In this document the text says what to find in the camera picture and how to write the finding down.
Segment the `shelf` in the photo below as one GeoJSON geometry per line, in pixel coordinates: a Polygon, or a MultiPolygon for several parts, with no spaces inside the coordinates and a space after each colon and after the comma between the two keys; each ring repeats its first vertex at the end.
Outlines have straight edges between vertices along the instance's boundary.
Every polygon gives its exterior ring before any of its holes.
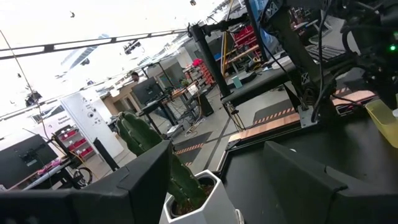
{"type": "Polygon", "coordinates": [[[78,149],[78,148],[80,148],[80,147],[82,147],[82,146],[84,146],[85,144],[88,144],[88,141],[85,141],[84,143],[81,143],[79,146],[77,146],[77,147],[74,147],[74,148],[71,148],[71,149],[69,149],[69,150],[76,150],[76,149],[78,149]]]}
{"type": "Polygon", "coordinates": [[[245,38],[247,38],[247,37],[249,37],[250,35],[253,35],[253,34],[254,34],[254,32],[250,31],[248,34],[244,35],[243,37],[240,37],[239,39],[236,39],[235,42],[239,42],[239,41],[241,41],[241,40],[243,40],[243,39],[245,39],[245,38]]]}
{"type": "Polygon", "coordinates": [[[66,135],[66,134],[68,134],[68,133],[70,133],[70,132],[72,132],[72,131],[79,132],[79,129],[78,129],[78,128],[70,128],[69,131],[65,131],[64,133],[60,133],[60,134],[58,135],[58,137],[59,137],[59,136],[66,135]]]}
{"type": "Polygon", "coordinates": [[[80,134],[79,131],[75,132],[74,134],[72,134],[71,136],[68,136],[66,139],[61,139],[61,141],[67,141],[68,139],[73,138],[74,136],[76,136],[77,134],[80,134]]]}

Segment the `person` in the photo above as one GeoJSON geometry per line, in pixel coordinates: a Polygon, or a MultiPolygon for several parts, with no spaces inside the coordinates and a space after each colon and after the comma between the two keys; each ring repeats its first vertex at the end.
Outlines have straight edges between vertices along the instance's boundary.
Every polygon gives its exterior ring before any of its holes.
{"type": "Polygon", "coordinates": [[[130,75],[131,75],[131,78],[132,78],[132,80],[133,80],[134,82],[138,82],[138,80],[139,80],[139,75],[138,75],[137,72],[131,71],[131,72],[130,72],[130,75]]]}

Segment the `black panel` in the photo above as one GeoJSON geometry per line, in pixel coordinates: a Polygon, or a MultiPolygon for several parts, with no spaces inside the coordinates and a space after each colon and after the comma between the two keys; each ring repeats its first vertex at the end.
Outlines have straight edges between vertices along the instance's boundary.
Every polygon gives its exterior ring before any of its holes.
{"type": "Polygon", "coordinates": [[[149,79],[138,83],[132,88],[132,91],[134,92],[140,103],[143,105],[162,93],[162,90],[156,83],[154,77],[150,77],[149,79]]]}
{"type": "Polygon", "coordinates": [[[57,157],[38,134],[3,149],[0,151],[0,184],[8,189],[57,157]]]}
{"type": "Polygon", "coordinates": [[[347,188],[325,173],[325,165],[274,142],[265,143],[264,162],[288,223],[324,223],[332,196],[347,188]]]}
{"type": "Polygon", "coordinates": [[[158,224],[171,151],[162,141],[83,190],[0,192],[0,223],[158,224]]]}
{"type": "MultiPolygon", "coordinates": [[[[350,119],[349,123],[336,122],[282,135],[274,133],[275,137],[268,136],[268,140],[384,192],[398,192],[398,150],[384,139],[370,118],[350,119]]],[[[263,147],[264,141],[258,141],[230,150],[222,180],[229,199],[242,211],[247,223],[286,223],[268,181],[263,147]]]]}

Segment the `wire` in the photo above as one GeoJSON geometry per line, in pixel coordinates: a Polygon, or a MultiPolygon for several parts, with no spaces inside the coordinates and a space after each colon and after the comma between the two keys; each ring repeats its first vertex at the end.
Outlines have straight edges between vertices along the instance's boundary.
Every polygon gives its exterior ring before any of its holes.
{"type": "MultiPolygon", "coordinates": [[[[265,50],[266,50],[266,51],[268,52],[268,54],[272,57],[272,59],[274,59],[274,61],[279,65],[279,67],[285,72],[287,78],[288,78],[290,81],[293,81],[293,80],[294,80],[293,77],[292,77],[292,76],[286,71],[286,69],[279,63],[279,61],[278,61],[278,60],[275,58],[275,56],[271,53],[271,51],[268,49],[268,47],[265,45],[265,43],[262,41],[262,39],[260,39],[260,41],[261,41],[262,45],[264,46],[265,50]]],[[[296,89],[296,92],[297,92],[300,96],[303,96],[303,94],[302,94],[300,88],[295,88],[295,89],[296,89]]]]}
{"type": "Polygon", "coordinates": [[[327,5],[325,9],[325,13],[321,19],[321,23],[319,26],[319,31],[318,31],[318,56],[319,56],[319,74],[321,75],[320,77],[320,87],[319,87],[319,94],[322,92],[323,88],[323,82],[325,81],[323,77],[323,59],[322,59],[322,29],[323,25],[325,23],[326,17],[328,16],[330,6],[332,4],[333,0],[330,0],[329,5],[327,5]]]}
{"type": "MultiPolygon", "coordinates": [[[[37,133],[34,133],[33,131],[30,131],[30,130],[28,130],[28,129],[26,129],[26,128],[23,128],[23,130],[25,130],[25,131],[27,131],[27,132],[29,132],[29,133],[32,133],[32,134],[37,134],[37,133]]],[[[46,141],[49,141],[48,138],[45,138],[45,137],[43,137],[43,136],[41,136],[41,135],[39,135],[39,136],[42,137],[42,139],[44,139],[44,140],[46,140],[46,141]]],[[[67,156],[67,155],[64,153],[64,151],[62,150],[61,146],[58,146],[58,145],[54,144],[53,141],[50,141],[50,143],[51,143],[53,146],[55,146],[64,156],[67,156]]]]}
{"type": "Polygon", "coordinates": [[[217,20],[213,19],[211,16],[208,16],[207,18],[212,19],[213,21],[215,21],[216,23],[218,23],[217,20]]]}
{"type": "Polygon", "coordinates": [[[334,94],[332,94],[331,96],[336,98],[336,99],[339,99],[339,100],[348,101],[348,102],[350,102],[350,103],[352,103],[354,105],[362,106],[361,103],[358,103],[357,101],[349,100],[349,99],[346,99],[346,98],[343,98],[343,97],[340,97],[340,96],[336,96],[334,94]]]}
{"type": "Polygon", "coordinates": [[[49,175],[50,188],[52,189],[53,185],[52,185],[52,182],[51,182],[51,175],[50,175],[49,170],[47,169],[47,167],[45,166],[44,162],[41,160],[40,156],[37,153],[36,153],[36,158],[38,158],[39,161],[43,164],[43,167],[44,167],[45,171],[49,175]]]}
{"type": "Polygon", "coordinates": [[[22,75],[24,76],[24,79],[25,79],[25,81],[26,81],[26,83],[27,83],[27,86],[28,86],[30,92],[32,93],[32,97],[33,97],[33,99],[34,99],[35,102],[36,102],[37,108],[39,109],[39,116],[40,116],[40,120],[41,120],[42,125],[43,125],[43,130],[44,130],[45,137],[46,137],[47,139],[50,139],[49,136],[47,135],[47,131],[45,130],[45,125],[44,125],[44,120],[43,120],[43,117],[42,117],[42,110],[41,110],[41,108],[40,108],[39,99],[37,99],[37,100],[35,99],[35,95],[34,95],[32,86],[30,85],[28,79],[26,78],[25,72],[24,72],[24,70],[22,69],[22,67],[21,67],[21,65],[20,65],[20,63],[19,63],[19,61],[18,61],[18,58],[16,57],[14,51],[12,50],[12,48],[11,48],[11,46],[10,46],[8,40],[6,39],[6,36],[3,34],[2,30],[0,30],[0,33],[1,33],[2,37],[3,37],[3,39],[6,41],[6,44],[7,44],[8,48],[9,48],[9,50],[10,50],[11,53],[12,53],[12,56],[14,56],[15,61],[17,62],[18,67],[19,67],[19,69],[21,70],[22,75]]]}
{"type": "Polygon", "coordinates": [[[93,181],[93,172],[89,168],[81,167],[81,168],[77,169],[75,171],[75,173],[73,174],[74,179],[77,179],[79,177],[81,177],[81,179],[77,182],[77,184],[80,185],[80,187],[86,187],[87,185],[91,184],[93,181]],[[84,178],[84,175],[81,173],[81,170],[85,170],[88,172],[88,181],[87,182],[84,178]]]}
{"type": "Polygon", "coordinates": [[[312,111],[312,115],[311,115],[311,122],[314,122],[317,119],[318,116],[318,110],[319,110],[319,105],[320,105],[320,101],[325,97],[325,93],[326,90],[328,89],[328,86],[331,85],[335,79],[337,77],[339,77],[340,75],[342,75],[344,72],[347,72],[348,69],[350,69],[352,67],[343,67],[341,69],[339,69],[336,74],[333,75],[333,77],[330,79],[330,81],[328,82],[328,84],[326,84],[325,88],[322,90],[322,92],[319,94],[319,97],[317,99],[317,102],[315,102],[315,105],[313,107],[313,111],[312,111]]]}
{"type": "MultiPolygon", "coordinates": [[[[76,154],[75,154],[74,152],[72,152],[72,151],[69,151],[69,152],[70,152],[72,155],[76,156],[76,157],[81,161],[81,163],[83,164],[83,166],[87,168],[85,162],[83,161],[83,159],[80,158],[79,155],[76,155],[76,154]]],[[[94,173],[93,171],[91,171],[91,172],[93,173],[93,175],[95,176],[95,178],[97,178],[97,180],[99,180],[99,178],[97,177],[97,175],[95,175],[95,173],[94,173]]]]}
{"type": "MultiPolygon", "coordinates": [[[[25,130],[25,131],[28,131],[28,132],[30,132],[30,133],[32,133],[32,134],[36,134],[36,133],[34,133],[34,132],[32,132],[32,131],[29,131],[28,129],[25,129],[25,128],[23,128],[23,130],[25,130]]],[[[43,136],[41,136],[44,140],[46,140],[46,141],[50,141],[48,138],[45,138],[45,137],[43,137],[43,136]]],[[[56,145],[56,144],[54,144],[52,141],[51,141],[51,143],[57,148],[57,149],[59,149],[61,152],[63,152],[63,150],[62,150],[62,148],[61,148],[61,146],[58,146],[58,145],[56,145]]],[[[84,165],[84,167],[86,168],[86,169],[89,169],[87,166],[86,166],[86,164],[83,162],[83,160],[78,156],[78,155],[76,155],[75,153],[73,153],[72,151],[69,151],[72,155],[74,155],[75,157],[77,157],[82,163],[83,163],[83,165],[84,165]]],[[[93,172],[93,171],[91,171],[92,173],[93,173],[93,175],[97,178],[97,180],[99,180],[99,178],[97,177],[97,175],[95,175],[95,173],[93,172]]]]}
{"type": "Polygon", "coordinates": [[[190,126],[190,127],[188,128],[188,130],[185,132],[185,137],[188,137],[189,135],[191,135],[191,134],[196,130],[196,128],[199,126],[200,123],[206,121],[205,118],[202,118],[202,119],[199,121],[200,116],[201,116],[201,103],[200,103],[200,94],[199,94],[199,92],[200,92],[200,91],[198,90],[198,91],[197,91],[198,102],[199,102],[199,114],[198,114],[198,119],[197,119],[197,120],[192,124],[192,126],[190,126]]]}

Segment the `white geometric planter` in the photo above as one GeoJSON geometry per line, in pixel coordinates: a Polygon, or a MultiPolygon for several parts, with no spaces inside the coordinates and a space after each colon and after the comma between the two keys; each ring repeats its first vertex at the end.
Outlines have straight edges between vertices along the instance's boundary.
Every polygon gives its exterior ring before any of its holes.
{"type": "Polygon", "coordinates": [[[167,222],[169,224],[243,224],[244,220],[239,210],[235,209],[226,194],[224,185],[219,178],[217,178],[209,170],[204,170],[195,175],[198,179],[201,177],[210,177],[216,184],[213,191],[207,198],[206,202],[197,210],[177,218],[172,218],[170,209],[174,201],[171,196],[164,203],[163,209],[166,213],[167,222]]]}

